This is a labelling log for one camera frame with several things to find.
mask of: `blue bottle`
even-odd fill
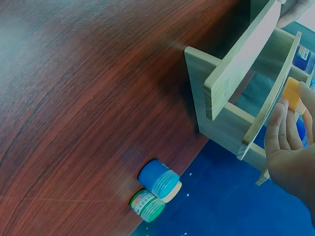
[[[300,45],[296,50],[293,64],[306,73],[311,74],[315,65],[315,53]]]

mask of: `wooden table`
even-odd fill
[[[143,165],[181,174],[207,141],[183,49],[221,45],[239,2],[1,1],[1,235],[128,235]]]

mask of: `blue jar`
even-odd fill
[[[296,50],[293,64],[306,73],[311,74],[315,65],[315,53],[300,45]]]
[[[163,199],[176,187],[179,175],[159,160],[152,160],[142,168],[138,181],[155,196]]]

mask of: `wooden box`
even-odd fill
[[[312,76],[293,66],[301,33],[291,35],[276,28],[281,4],[270,0],[227,55],[218,59],[192,47],[185,58],[199,131],[269,178],[265,151],[254,142],[270,114],[288,75],[309,84]],[[249,70],[274,80],[256,117],[229,102]]]

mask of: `blue carpet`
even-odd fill
[[[315,236],[295,197],[209,141],[181,177],[183,187],[152,223],[131,236]]]

